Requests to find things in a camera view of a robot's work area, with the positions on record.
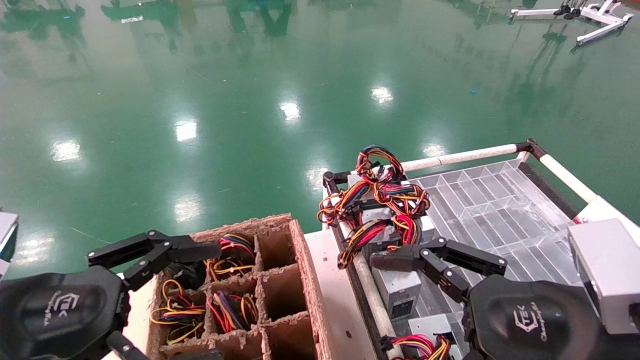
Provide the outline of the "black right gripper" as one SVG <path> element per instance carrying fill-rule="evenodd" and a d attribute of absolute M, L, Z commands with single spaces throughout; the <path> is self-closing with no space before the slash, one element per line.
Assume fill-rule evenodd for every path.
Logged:
<path fill-rule="evenodd" d="M 582 287 L 544 280 L 481 281 L 462 325 L 487 360 L 587 360 L 606 333 Z"/>

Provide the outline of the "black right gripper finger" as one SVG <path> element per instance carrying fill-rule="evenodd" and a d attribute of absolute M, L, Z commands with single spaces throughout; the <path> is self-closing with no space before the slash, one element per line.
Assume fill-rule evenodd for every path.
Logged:
<path fill-rule="evenodd" d="M 373 253 L 370 265 L 382 271 L 422 272 L 457 303 L 467 303 L 470 282 L 455 272 L 451 265 L 485 277 L 504 276 L 508 261 L 455 240 L 437 237 L 425 244 L 403 244 L 386 253 Z"/>

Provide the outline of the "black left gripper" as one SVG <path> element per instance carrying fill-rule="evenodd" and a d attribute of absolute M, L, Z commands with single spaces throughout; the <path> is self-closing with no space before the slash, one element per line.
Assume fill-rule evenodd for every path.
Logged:
<path fill-rule="evenodd" d="M 141 289 L 171 263 L 205 261 L 221 254 L 219 241 L 198 242 L 190 235 L 149 230 L 90 251 L 90 268 L 84 271 L 3 280 L 1 358 L 101 360 L 112 351 L 121 360 L 150 360 L 120 332 L 126 323 L 126 287 Z M 123 272 L 125 287 L 109 269 L 132 261 L 135 264 Z M 167 359 L 222 360 L 223 353 L 207 350 Z"/>

